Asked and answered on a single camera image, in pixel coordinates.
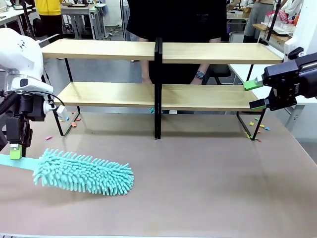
black chair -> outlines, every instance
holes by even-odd
[[[202,84],[206,85],[210,77],[214,77],[217,85],[222,85],[219,77],[230,77],[231,71],[226,64],[211,64],[207,69]]]

watch face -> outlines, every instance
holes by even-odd
[[[200,79],[203,79],[203,77],[204,77],[204,73],[203,73],[203,72],[198,71],[198,72],[197,72],[197,74],[196,74],[196,76],[197,76],[198,78],[200,78]]]

yellow jacket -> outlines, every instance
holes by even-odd
[[[35,0],[35,5],[39,15],[56,16],[60,15],[61,2],[62,0]]]

person in yellow jacket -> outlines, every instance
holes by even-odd
[[[63,34],[60,4],[62,0],[35,0],[43,27],[48,37]]]

smartwatch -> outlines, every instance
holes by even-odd
[[[203,80],[204,76],[205,76],[205,75],[204,75],[203,72],[198,71],[198,72],[196,73],[196,77],[198,77],[198,78],[201,79],[201,80]]]

